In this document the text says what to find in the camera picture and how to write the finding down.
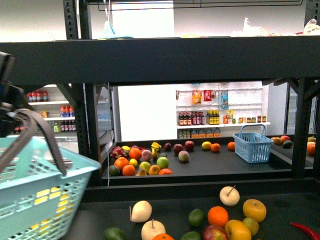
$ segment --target blue shopping basket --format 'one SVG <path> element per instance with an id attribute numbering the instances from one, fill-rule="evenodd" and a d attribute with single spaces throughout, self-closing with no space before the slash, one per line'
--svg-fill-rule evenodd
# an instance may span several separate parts
<path id="1" fill-rule="evenodd" d="M 243 132 L 245 127 L 241 128 L 240 133 L 234 133 L 235 153 L 250 164 L 266 163 L 269 161 L 271 145 L 273 140 L 266 137 L 266 126 L 263 124 L 254 124 L 250 126 L 262 126 L 262 133 Z"/>

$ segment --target pear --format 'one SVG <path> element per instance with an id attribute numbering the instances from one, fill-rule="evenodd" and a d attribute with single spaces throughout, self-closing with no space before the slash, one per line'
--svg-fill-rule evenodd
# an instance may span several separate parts
<path id="1" fill-rule="evenodd" d="M 142 240 L 152 240 L 158 234 L 165 234 L 165 226 L 155 220 L 147 221 L 141 229 L 141 238 Z"/>
<path id="2" fill-rule="evenodd" d="M 152 213 L 152 206 L 149 202 L 143 200 L 138 201 L 132 208 L 130 209 L 130 220 L 134 223 L 144 223 L 147 221 Z"/>
<path id="3" fill-rule="evenodd" d="M 136 173 L 136 176 L 147 176 L 146 170 L 140 168 L 139 171 Z"/>

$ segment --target plastic bag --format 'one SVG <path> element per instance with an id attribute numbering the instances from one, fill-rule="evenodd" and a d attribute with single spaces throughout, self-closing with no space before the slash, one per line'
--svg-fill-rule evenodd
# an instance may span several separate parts
<path id="1" fill-rule="evenodd" d="M 311 19 L 303 29 L 303 35 L 315 36 L 320 35 L 320 26 L 317 25 L 317 20 Z"/>
<path id="2" fill-rule="evenodd" d="M 268 37 L 271 33 L 261 26 L 251 26 L 249 19 L 244 19 L 243 31 L 233 31 L 231 37 Z"/>

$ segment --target metal shelf frame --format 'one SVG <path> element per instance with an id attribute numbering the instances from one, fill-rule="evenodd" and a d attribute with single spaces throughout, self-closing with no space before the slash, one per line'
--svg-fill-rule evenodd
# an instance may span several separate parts
<path id="1" fill-rule="evenodd" d="M 304 176 L 311 100 L 320 95 L 320 83 L 315 82 L 320 78 L 320 36 L 91 40 L 90 11 L 83 0 L 79 1 L 79 39 L 75 4 L 75 0 L 63 0 L 67 40 L 2 42 L 0 50 L 17 59 L 10 76 L 13 85 L 27 93 L 56 84 L 75 106 L 80 154 L 101 161 L 95 97 L 99 97 L 104 83 L 111 87 L 230 81 L 289 83 L 298 95 L 295 139 L 300 143 L 293 150 L 292 173 L 296 178 Z M 313 166 L 316 177 L 320 177 L 319 144 Z M 93 174 L 91 185 L 100 184 L 101 172 Z"/>

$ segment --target store shelf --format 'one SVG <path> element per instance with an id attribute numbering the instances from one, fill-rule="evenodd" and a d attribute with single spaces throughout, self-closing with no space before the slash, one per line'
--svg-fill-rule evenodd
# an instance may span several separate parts
<path id="1" fill-rule="evenodd" d="M 70 116 L 70 117 L 47 117 L 47 118 L 44 118 L 44 120 L 46 120 L 46 121 L 75 120 L 75 117 L 74 116 Z"/>
<path id="2" fill-rule="evenodd" d="M 40 101 L 40 102 L 29 102 L 29 105 L 59 105 L 69 104 L 68 101 Z"/>
<path id="3" fill-rule="evenodd" d="M 217 124 L 217 125 L 191 125 L 191 126 L 177 126 L 177 129 L 206 129 L 206 128 L 227 128 L 227 127 L 241 127 L 241 126 L 247 126 L 247 125 L 257 125 L 257 124 L 262 124 L 262 125 L 270 125 L 270 122 L 257 122 L 257 123 L 235 123 L 235 124 Z"/>

